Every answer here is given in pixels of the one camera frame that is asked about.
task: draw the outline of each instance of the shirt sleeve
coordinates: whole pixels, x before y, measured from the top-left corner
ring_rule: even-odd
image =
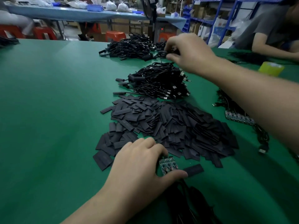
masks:
[[[276,26],[278,23],[278,19],[275,15],[273,14],[268,14],[267,16],[263,17],[259,24],[257,25],[254,33],[262,33],[267,36],[271,33],[273,28]]]

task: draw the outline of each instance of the circuit board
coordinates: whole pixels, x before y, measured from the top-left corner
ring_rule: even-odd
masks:
[[[235,114],[232,112],[225,111],[225,117],[229,120],[233,120],[236,122],[241,122],[241,123],[245,123],[245,124],[249,124],[249,125],[255,125],[255,121],[253,118],[243,116],[240,114]]]
[[[161,158],[159,160],[159,165],[162,169],[163,175],[166,175],[172,170],[178,169],[178,166],[172,156]]]

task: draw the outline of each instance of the plastic stool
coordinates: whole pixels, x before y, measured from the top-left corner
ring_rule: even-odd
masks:
[[[17,26],[0,24],[0,36],[7,37],[6,31],[16,38],[25,38],[25,36]]]
[[[101,27],[99,23],[95,23],[92,29],[90,30],[90,33],[96,33],[96,34],[101,34]]]
[[[176,36],[176,33],[161,32],[159,34],[159,41],[158,42],[167,41],[170,37],[173,37],[173,36]]]
[[[106,32],[106,42],[120,41],[122,38],[127,38],[124,32],[120,32],[120,31]]]
[[[33,34],[37,39],[45,40],[49,38],[49,40],[57,40],[57,37],[55,36],[53,30],[47,26],[33,28]]]

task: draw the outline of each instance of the blue table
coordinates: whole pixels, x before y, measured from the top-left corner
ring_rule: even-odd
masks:
[[[75,22],[97,22],[114,18],[129,20],[148,20],[145,16],[128,12],[89,12],[86,9],[73,9],[65,7],[43,8],[38,6],[7,6],[10,13],[27,16],[30,18],[64,20]],[[167,21],[178,29],[183,29],[186,19],[182,17],[171,18],[170,16],[158,17],[157,21]]]

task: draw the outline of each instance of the gray t-shirt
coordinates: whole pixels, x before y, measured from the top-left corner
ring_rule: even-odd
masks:
[[[0,0],[0,10],[2,10],[2,11],[8,11],[7,7],[4,4],[4,0]]]
[[[276,46],[282,41],[287,41],[291,35],[291,30],[289,26],[284,25],[284,21],[289,7],[289,5],[277,6],[254,18],[240,37],[236,39],[235,47],[251,50],[255,33],[267,35],[267,45]]]

